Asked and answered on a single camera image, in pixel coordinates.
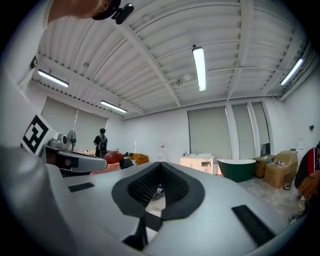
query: white ceiling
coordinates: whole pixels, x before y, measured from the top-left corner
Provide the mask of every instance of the white ceiling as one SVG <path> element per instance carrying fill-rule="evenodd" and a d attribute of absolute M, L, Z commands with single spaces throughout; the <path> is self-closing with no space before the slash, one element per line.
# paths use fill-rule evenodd
<path fill-rule="evenodd" d="M 296 18 L 271 0 L 132 0 L 123 25 L 65 17 L 39 46 L 39 68 L 70 83 L 41 78 L 39 88 L 125 118 L 217 100 L 282 95 L 284 75 L 302 57 L 307 37 Z M 200 92 L 192 55 L 203 47 L 207 90 Z M 183 82 L 183 76 L 192 79 Z"/>

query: black strip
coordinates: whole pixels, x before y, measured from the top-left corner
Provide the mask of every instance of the black strip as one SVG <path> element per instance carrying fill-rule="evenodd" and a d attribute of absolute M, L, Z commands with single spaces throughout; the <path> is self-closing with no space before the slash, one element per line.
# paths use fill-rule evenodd
<path fill-rule="evenodd" d="M 124 244 L 142 251 L 148 244 L 147 230 L 145 223 L 140 219 L 134 235 L 129 235 L 122 241 Z"/>
<path fill-rule="evenodd" d="M 232 211 L 259 247 L 275 237 L 275 234 L 246 205 L 233 207 Z"/>
<path fill-rule="evenodd" d="M 148 227 L 149 229 L 152 229 L 158 232 L 159 229 L 161 228 L 162 220 L 160 217 L 146 211 L 144 216 L 144 223 L 145 223 L 145 226 Z"/>
<path fill-rule="evenodd" d="M 94 185 L 91 182 L 79 184 L 79 185 L 73 185 L 73 186 L 68 186 L 69 190 L 71 193 L 81 191 L 81 190 L 86 190 L 89 188 L 94 187 Z"/>

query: black rubber grip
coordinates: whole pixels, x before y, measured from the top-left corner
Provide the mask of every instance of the black rubber grip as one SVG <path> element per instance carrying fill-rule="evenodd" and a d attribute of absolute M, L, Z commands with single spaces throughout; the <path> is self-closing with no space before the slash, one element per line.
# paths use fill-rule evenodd
<path fill-rule="evenodd" d="M 89 189 L 89 188 L 92 188 L 94 187 L 94 185 L 90 182 L 87 182 L 87 183 L 83 183 L 83 184 L 79 184 L 79 185 L 73 185 L 73 186 L 69 186 L 69 190 L 71 193 L 73 192 L 77 192 L 77 191 L 81 191 L 81 190 L 86 190 L 86 189 Z"/>
<path fill-rule="evenodd" d="M 232 211 L 259 247 L 275 237 L 275 234 L 246 205 L 234 207 Z"/>

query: orange sofa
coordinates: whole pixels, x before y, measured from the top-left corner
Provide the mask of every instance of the orange sofa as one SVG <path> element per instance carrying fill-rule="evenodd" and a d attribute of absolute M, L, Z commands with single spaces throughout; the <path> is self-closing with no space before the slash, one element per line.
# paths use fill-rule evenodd
<path fill-rule="evenodd" d="M 145 163 L 149 163 L 149 157 L 144 154 L 133 153 L 128 156 L 128 159 L 134 160 L 137 166 L 145 164 Z"/>

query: window blind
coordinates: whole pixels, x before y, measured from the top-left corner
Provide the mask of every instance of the window blind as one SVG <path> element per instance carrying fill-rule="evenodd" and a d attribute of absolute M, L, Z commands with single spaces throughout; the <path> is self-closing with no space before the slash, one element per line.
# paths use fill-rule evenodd
<path fill-rule="evenodd" d="M 42 111 L 42 117 L 58 133 L 67 136 L 69 131 L 74 128 L 77 111 L 74 107 L 48 97 Z"/>
<path fill-rule="evenodd" d="M 252 104 L 259 130 L 260 144 L 270 143 L 267 120 L 261 103 Z"/>
<path fill-rule="evenodd" d="M 247 105 L 232 106 L 239 140 L 240 159 L 255 157 L 254 133 Z"/>
<path fill-rule="evenodd" d="M 224 107 L 188 112 L 190 152 L 231 159 L 229 124 Z"/>
<path fill-rule="evenodd" d="M 107 118 L 79 110 L 74 127 L 76 135 L 74 148 L 76 150 L 95 150 L 95 137 L 100 134 L 101 128 L 106 129 L 107 121 Z"/>

